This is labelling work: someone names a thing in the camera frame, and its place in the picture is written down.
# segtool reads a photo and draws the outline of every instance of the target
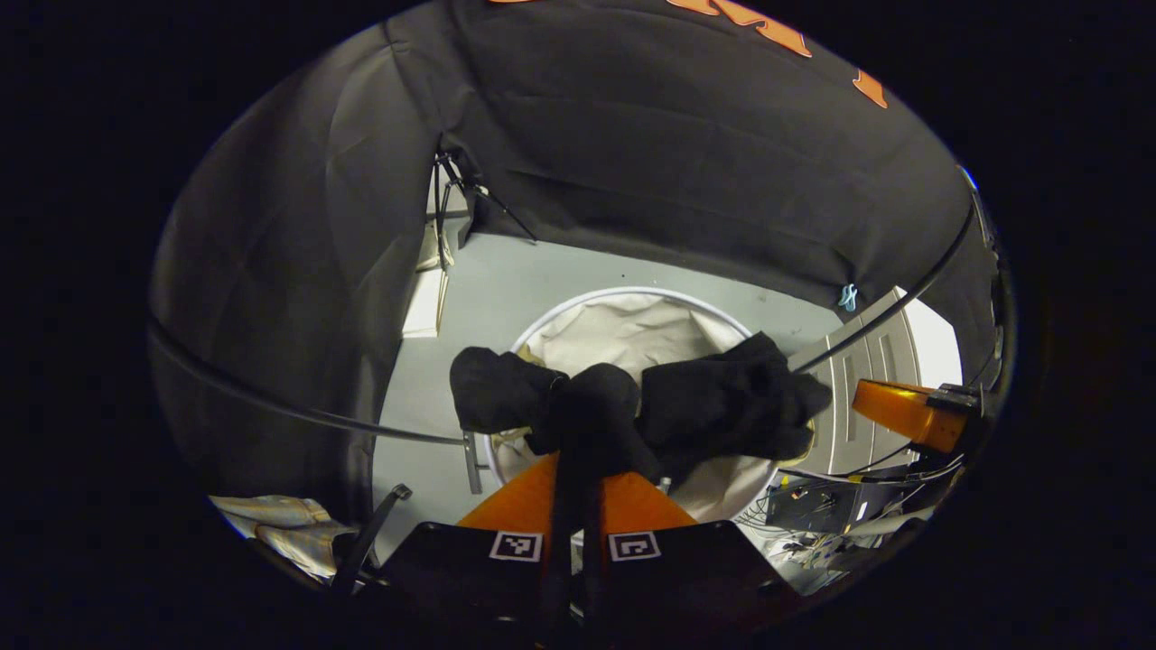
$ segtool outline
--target black cable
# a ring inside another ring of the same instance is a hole
[[[951,258],[955,257],[956,251],[958,251],[959,246],[963,244],[963,241],[968,235],[968,230],[971,228],[971,222],[975,219],[976,219],[976,198],[975,194],[972,194],[971,209],[968,210],[968,217],[963,220],[963,227],[959,228],[959,232],[956,234],[955,241],[953,241],[951,245],[948,246],[947,251],[943,252],[943,257],[941,257],[940,260],[935,263],[935,266],[933,266],[932,269],[928,271],[927,274],[924,275],[924,278],[911,290],[909,290],[905,296],[899,298],[898,302],[896,302],[891,306],[883,310],[883,313],[880,313],[877,317],[872,319],[870,323],[867,323],[862,327],[855,330],[854,333],[852,333],[850,337],[839,341],[838,344],[835,344],[833,346],[831,346],[830,349],[828,349],[824,353],[821,353],[815,359],[812,359],[807,363],[799,365],[798,368],[795,368],[794,371],[806,372],[812,368],[818,365],[820,363],[827,361],[828,359],[831,359],[836,354],[855,345],[857,342],[859,342],[860,339],[875,331],[880,325],[883,325],[884,323],[890,320],[892,316],[903,311],[909,304],[911,304],[912,301],[922,295],[922,293],[926,291],[927,288],[931,287],[932,283],[943,272],[948,263],[951,261]]]
[[[914,474],[905,474],[903,477],[889,477],[889,478],[860,477],[860,479],[858,481],[853,481],[853,480],[839,480],[839,481],[824,480],[823,475],[816,477],[816,475],[813,475],[813,474],[802,473],[802,472],[798,472],[798,471],[793,471],[793,470],[780,470],[780,472],[783,472],[784,474],[792,475],[792,477],[799,477],[801,479],[813,479],[813,480],[816,480],[817,481],[816,483],[808,483],[808,485],[801,486],[801,487],[803,487],[803,488],[806,488],[808,490],[812,490],[812,489],[824,489],[824,488],[830,487],[830,486],[845,486],[845,485],[876,485],[876,486],[877,485],[887,485],[887,486],[919,485],[921,482],[926,482],[926,481],[931,481],[931,480],[935,480],[935,479],[946,477],[946,475],[950,474],[951,472],[958,470],[962,466],[963,466],[963,457],[958,456],[951,463],[948,463],[946,466],[940,467],[939,470],[931,470],[931,471],[927,471],[927,472],[918,472],[918,473],[914,473]],[[830,475],[830,477],[835,478],[833,474],[827,474],[827,475]]]
[[[891,453],[888,453],[883,458],[880,458],[879,460],[874,460],[872,463],[868,463],[868,464],[864,465],[862,467],[860,467],[858,470],[852,470],[850,472],[844,472],[844,473],[840,473],[840,474],[831,474],[831,475],[832,477],[840,477],[842,478],[842,477],[850,477],[852,474],[858,474],[859,472],[862,472],[864,470],[867,470],[868,467],[874,467],[875,465],[879,465],[880,463],[883,463],[885,460],[890,460],[891,458],[894,458],[895,456],[897,456],[901,451],[906,451],[907,448],[910,448],[910,446],[911,446],[911,443],[907,443],[907,444],[901,446],[899,449],[892,451]]]
[[[481,194],[482,197],[486,197],[487,199],[489,199],[489,200],[494,201],[495,204],[497,204],[497,206],[499,208],[502,208],[502,212],[509,214],[510,219],[512,219],[514,221],[514,223],[517,223],[523,230],[526,231],[526,235],[529,236],[529,239],[532,242],[534,242],[535,244],[538,243],[538,236],[534,235],[534,232],[532,232],[529,230],[529,228],[527,228],[526,224],[523,223],[521,220],[518,219],[518,216],[514,213],[510,212],[510,208],[505,207],[505,204],[503,204],[502,201],[499,201],[497,197],[491,197],[489,193],[483,193],[483,192],[479,192],[479,194]]]
[[[288,404],[280,398],[246,384],[242,379],[238,379],[237,377],[234,377],[232,375],[229,375],[198,357],[172,334],[170,334],[169,331],[165,330],[164,325],[157,319],[156,315],[151,311],[148,315],[148,332],[161,349],[169,355],[169,359],[175,361],[177,365],[181,367],[186,372],[220,390],[221,392],[236,397],[243,401],[247,401],[254,406],[265,408],[266,411],[280,413],[282,415],[288,415],[289,418],[295,418],[297,420],[304,420],[314,424],[334,427],[350,431],[363,431],[387,438],[447,444],[453,446],[462,446],[465,444],[460,437],[447,438],[425,434],[414,434],[410,431],[399,431],[397,429],[361,422],[343,415],[327,413],[317,408],[302,408],[299,406]]]
[[[977,371],[977,372],[976,372],[976,374],[975,374],[975,375],[973,375],[973,376],[971,377],[971,379],[970,379],[970,381],[969,381],[969,382],[968,382],[966,384],[964,384],[965,386],[968,386],[969,389],[970,389],[970,387],[973,387],[973,386],[976,385],[976,382],[978,382],[978,381],[979,381],[979,378],[984,376],[984,372],[987,372],[987,368],[988,368],[988,367],[990,367],[990,365],[992,364],[992,362],[993,362],[993,361],[995,361],[995,359],[996,359],[996,356],[998,356],[998,355],[995,354],[995,350],[996,350],[996,346],[992,346],[992,352],[987,353],[987,361],[985,361],[985,362],[984,362],[984,365],[983,365],[983,368],[980,368],[980,369],[979,369],[979,370],[978,370],[978,371]]]

